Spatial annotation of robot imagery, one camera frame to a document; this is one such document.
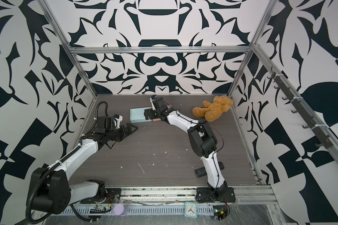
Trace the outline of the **light blue paper box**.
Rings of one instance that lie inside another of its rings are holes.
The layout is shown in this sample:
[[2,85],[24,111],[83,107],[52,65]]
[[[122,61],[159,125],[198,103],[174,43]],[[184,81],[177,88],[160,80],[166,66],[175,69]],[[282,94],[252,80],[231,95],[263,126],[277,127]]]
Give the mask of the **light blue paper box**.
[[144,116],[144,112],[146,109],[151,109],[150,107],[143,107],[143,108],[132,108],[130,109],[130,122],[140,123],[140,122],[150,122],[152,120],[146,119]]

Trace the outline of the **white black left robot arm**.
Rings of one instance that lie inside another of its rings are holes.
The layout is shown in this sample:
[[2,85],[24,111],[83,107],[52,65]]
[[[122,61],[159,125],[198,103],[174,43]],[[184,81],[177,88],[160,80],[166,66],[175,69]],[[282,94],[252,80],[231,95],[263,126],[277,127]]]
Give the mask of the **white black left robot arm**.
[[70,185],[69,180],[87,159],[108,142],[119,143],[138,130],[131,123],[121,124],[122,120],[123,117],[118,114],[96,115],[94,124],[73,150],[52,165],[32,173],[25,212],[28,223],[38,224],[84,199],[107,199],[103,181],[87,180]]

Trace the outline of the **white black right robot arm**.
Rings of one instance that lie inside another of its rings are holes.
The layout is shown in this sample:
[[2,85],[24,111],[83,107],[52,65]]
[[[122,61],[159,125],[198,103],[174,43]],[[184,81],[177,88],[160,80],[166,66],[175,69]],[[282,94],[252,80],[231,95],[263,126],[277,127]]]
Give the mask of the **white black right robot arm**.
[[152,108],[144,111],[145,118],[160,119],[188,134],[193,152],[204,164],[209,189],[217,197],[222,196],[228,187],[217,160],[217,138],[208,122],[200,122],[183,115],[156,95],[150,97],[150,103]]

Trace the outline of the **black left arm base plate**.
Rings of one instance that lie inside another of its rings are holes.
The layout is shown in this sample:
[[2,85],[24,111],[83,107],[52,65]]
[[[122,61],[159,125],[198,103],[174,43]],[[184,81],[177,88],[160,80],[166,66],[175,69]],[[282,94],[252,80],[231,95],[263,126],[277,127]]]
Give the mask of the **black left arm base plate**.
[[121,188],[100,188],[94,197],[80,201],[81,204],[106,204],[116,203],[121,197]]

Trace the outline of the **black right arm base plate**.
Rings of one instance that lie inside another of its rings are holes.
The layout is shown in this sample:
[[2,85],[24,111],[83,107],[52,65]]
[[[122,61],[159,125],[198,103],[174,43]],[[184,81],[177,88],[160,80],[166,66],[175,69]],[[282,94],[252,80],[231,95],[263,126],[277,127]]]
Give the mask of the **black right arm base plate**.
[[229,202],[236,201],[234,189],[222,186],[214,190],[213,188],[197,188],[196,189],[197,202]]

